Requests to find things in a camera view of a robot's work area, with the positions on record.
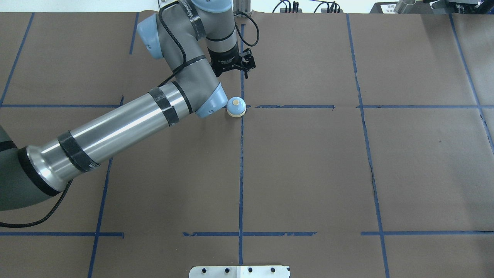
blue tape line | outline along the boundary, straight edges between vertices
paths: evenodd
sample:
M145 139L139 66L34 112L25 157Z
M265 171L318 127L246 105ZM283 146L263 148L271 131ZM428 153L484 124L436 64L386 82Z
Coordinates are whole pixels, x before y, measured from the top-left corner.
M377 225L379 227L379 238L381 240L381 251L382 251L382 260L384 263L384 272L386 274L386 278L389 278L388 258L387 258L387 254L386 254L386 245L384 243L384 234L382 231L381 212L379 209L379 199L377 198L377 187L375 185L374 167L372 165L372 156L371 156L371 146L369 144L369 137L367 135L367 126L366 126L366 121L365 121L364 105L362 102L362 93L360 91L359 79L357 78L357 61L355 59L355 49L353 47L352 29L350 26L350 17L348 14L346 14L346 23L347 23L347 27L348 27L348 38L350 39L350 49L352 51L353 70L354 70L354 74L355 74L355 84L357 86L357 91L359 93L360 116L362 118L362 126L364 128L364 138L366 141L367 159L369 161L370 172L372 174L372 187L374 189L374 204L375 204L375 212L376 212L376 216L377 216Z
M259 105L256 108L330 108L334 109L334 105Z
M239 232L193 232L184 236L238 236ZM243 232L243 236L313 236L317 232Z
M486 118L484 117L482 108L480 106L477 90L475 90L475 86L473 85L472 77L470 75L470 70L468 70L468 66L465 61L465 56L463 55L463 50L461 49L460 41L458 39L458 34L456 33L456 28L454 27L453 15L449 14L449 16L450 16L451 28L453 29L454 40L456 41L456 45L458 46L458 51L460 52L461 62L463 62L463 67L465 68L465 72L468 77L468 82L470 83L470 87L472 88L473 96L475 97L475 102L477 103L477 107L479 108L480 118L482 120L482 123L484 124L484 130L486 131L487 139L489 140L489 144L491 145L491 151L494 154L493 138L491 136L491 132L489 131L489 127L487 125Z
M118 108L113 104L5 104L2 107L10 108Z
M7 83L5 84L5 88L3 89L3 94L1 95L1 98L0 98L0 107L2 107L3 101L5 100L5 96L7 95L8 85L10 85L10 80L12 80L12 76L14 75L15 66L17 66L17 61L19 61L19 56L21 55L22 47L24 46L24 43L26 42L26 38L28 36L29 29L31 28L31 24L33 23L33 18L34 18L34 13L31 13L31 18L29 19L28 27L26 28L26 32L24 33L24 37L22 38L21 45L19 46L19 50L17 51L17 55L15 57L14 64L12 65L12 68L10 69L10 74L8 75Z
M106 171L105 187L103 188L103 196L101 197L101 205L99 207L98 224L96 225L96 234L94 236L93 250L91 254L91 261L89 263L89 272L87 273L87 278L92 277L92 271L94 268L94 260L96 258L96 250L98 249L98 241L101 230L101 221L103 219L103 210L105 209L106 193L108 192L108 182L110 181L110 170L112 167L113 158L108 161L108 169Z
M484 234L494 235L494 231L389 231L384 235L462 235ZM379 232L361 232L360 235L380 235Z
M132 41L130 42L130 50L129 54L132 55L132 52L134 51L134 40L135 40L135 32L137 30L137 21L139 20L139 13L135 13L135 22L134 22L134 32L132 33Z
M470 109L477 108L475 105L364 105L364 108L417 108L417 109Z
M244 35L241 25L241 36ZM244 51L244 42L240 44L240 52ZM240 97L244 99L244 73L240 72ZM244 264L244 117L240 121L240 179L239 179L239 265Z
M0 232L0 236L96 236L95 232ZM102 232L99 236L118 236L123 232Z

black band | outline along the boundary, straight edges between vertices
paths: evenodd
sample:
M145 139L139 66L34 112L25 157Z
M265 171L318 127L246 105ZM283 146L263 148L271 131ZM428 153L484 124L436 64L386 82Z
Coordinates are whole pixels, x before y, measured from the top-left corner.
M14 144L12 140L0 142L0 151L15 149L15 148L17 148L17 146Z
M17 158L19 159L19 163L21 164L22 170L26 173L26 176L39 188L43 193L48 196L55 196L60 191L56 191L51 186L49 186L41 176L36 172L31 161L28 157L27 147L24 147L17 151Z
M190 0L179 0L179 2L185 11L185 14L189 18L192 28L194 28L194 31L196 32L196 40L205 38L206 30L204 29L201 17L197 13L197 10L194 8L192 2L190 2Z
M183 70L184 68L192 65L193 63L200 61L202 59L206 59L205 55L197 56L193 59L188 60L187 62L183 63L183 65L178 66L176 69L173 70L173 74L177 74L179 71Z
M226 36L226 37L224 37L222 39L211 39L211 38L208 38L208 37L206 37L206 39L209 40L209 41L212 41L212 42L222 42L222 41L226 40L227 38L231 37L234 32L235 32L235 28L233 29L233 31L228 36Z
M149 94L153 97L156 104L161 108L161 112L168 121L169 126L173 126L179 122L177 111L175 107L171 106L170 102L166 98L165 93L158 87L154 87L149 91Z
M62 150L65 152L65 155L79 171L89 172L100 166L87 155L81 146L79 146L74 137L72 137L70 131L60 135L57 139Z
M184 90L182 89L182 87L176 81L172 81L172 83L175 85L175 87L177 87L178 91L180 92L180 94L184 98L185 103L187 104L187 108L189 109L189 114L192 114L192 106L190 105L189 99L185 95Z

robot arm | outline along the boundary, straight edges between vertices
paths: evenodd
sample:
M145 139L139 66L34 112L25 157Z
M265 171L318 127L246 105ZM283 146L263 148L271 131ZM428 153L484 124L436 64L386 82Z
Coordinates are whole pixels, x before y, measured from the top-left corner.
M217 76L255 67L249 49L239 53L230 0L179 0L160 13L139 23L137 31L154 58L165 58L176 80L43 146L17 149L0 126L0 211L56 196L73 178L189 114L214 113L227 103ZM203 38L211 65L198 44Z

black tape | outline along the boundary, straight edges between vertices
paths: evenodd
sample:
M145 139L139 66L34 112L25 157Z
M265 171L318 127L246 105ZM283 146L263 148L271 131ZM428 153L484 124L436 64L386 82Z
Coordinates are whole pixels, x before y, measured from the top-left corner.
M178 119L177 111L175 107L171 106L170 102L166 98L165 93L158 87L154 87L149 91L149 94L153 97L156 104L161 108L161 112L168 121L169 126L177 124L180 120Z
M211 38L208 38L208 37L206 37L206 39L209 40L209 41L212 41L212 42L222 42L222 41L228 39L229 37L231 37L234 32L235 32L235 29L233 29L233 31L228 36L226 36L226 37L224 37L222 39L211 39Z
M81 146L79 146L79 143L72 137L70 131L60 135L57 139L65 155L79 171L89 172L100 166L100 164L92 160Z
M56 191L51 186L49 186L43 178L36 172L31 161L28 157L27 147L24 147L17 151L17 158L19 159L19 163L21 164L22 170L26 173L26 176L39 188L43 193L48 196L55 196L61 191Z
M190 60L188 60L187 62L185 62L185 63L183 64L183 67L182 67L182 65L180 65L180 66L178 66L177 68L175 68L175 69L173 70L173 74L177 74L179 71L183 70L184 68L186 68L186 67L188 67L188 66L192 65L193 63L195 63L195 62L197 62L197 61L200 61L200 60L202 60L202 59L206 59L206 56L205 56L205 55L201 55L201 56L197 56L197 57L195 57L194 59L190 59Z
M0 152L8 149L15 149L17 146L12 140L0 142Z
M185 95L184 90L182 89L182 87L176 81L172 81L172 83L175 85L175 87L177 87L178 91L180 92L180 94L184 98L185 103L187 104L187 108L189 109L189 114L192 114L193 113L192 106L190 105L189 99Z
M179 2L185 11L185 14L189 18L190 23L192 24L192 28L194 28L194 31L196 32L196 40L205 38L206 30L204 29L203 22L201 20L201 17L199 17L194 4L192 4L190 0L179 0Z

white bracket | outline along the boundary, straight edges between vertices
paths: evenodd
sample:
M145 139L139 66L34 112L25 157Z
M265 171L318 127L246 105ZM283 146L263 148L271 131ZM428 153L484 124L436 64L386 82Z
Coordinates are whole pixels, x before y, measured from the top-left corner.
M193 267L189 278L290 278L289 266Z

